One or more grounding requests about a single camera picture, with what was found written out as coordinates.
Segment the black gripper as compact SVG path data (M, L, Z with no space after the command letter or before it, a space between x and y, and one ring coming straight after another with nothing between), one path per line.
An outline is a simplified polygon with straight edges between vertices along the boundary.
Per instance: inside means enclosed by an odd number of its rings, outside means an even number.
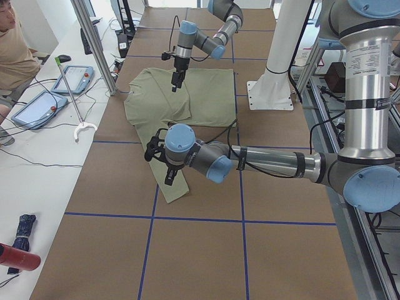
M174 67L175 71L172 74L172 92L176 92L177 88L181 88L183 81L186 76L186 71L188 70L189 67L189 59L188 58L183 58L179 56L174 57Z
M180 170L180 166L169 164L169 163L167 163L166 166L167 166L167 172L166 172L166 177L165 177L164 183L168 186L172 186L174 179L175 179L178 171Z

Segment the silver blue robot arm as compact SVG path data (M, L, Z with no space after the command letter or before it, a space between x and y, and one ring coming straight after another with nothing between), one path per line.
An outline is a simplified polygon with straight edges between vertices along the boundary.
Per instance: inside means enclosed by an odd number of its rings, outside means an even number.
M238 104L241 143L200 142L192 127L170 122L161 186L171 201L189 189L182 168L221 183L233 169L281 179L308 179L351 206L380 213L399 203L399 171L388 147L391 46L399 33L398 1L323 1L317 45L346 52L344 147L336 154L292 152L307 124L289 94L288 72L307 23L311 1L284 1L264 73Z
M196 23L184 20L179 26L177 43L170 51L162 54L163 60L174 59L172 72L172 92L182 88L189 69L193 48L206 53L207 58L221 59L226 51L226 45L234 34L242 27L244 16L242 9L234 1L209 1L208 11L219 20L222 26L210 35Z

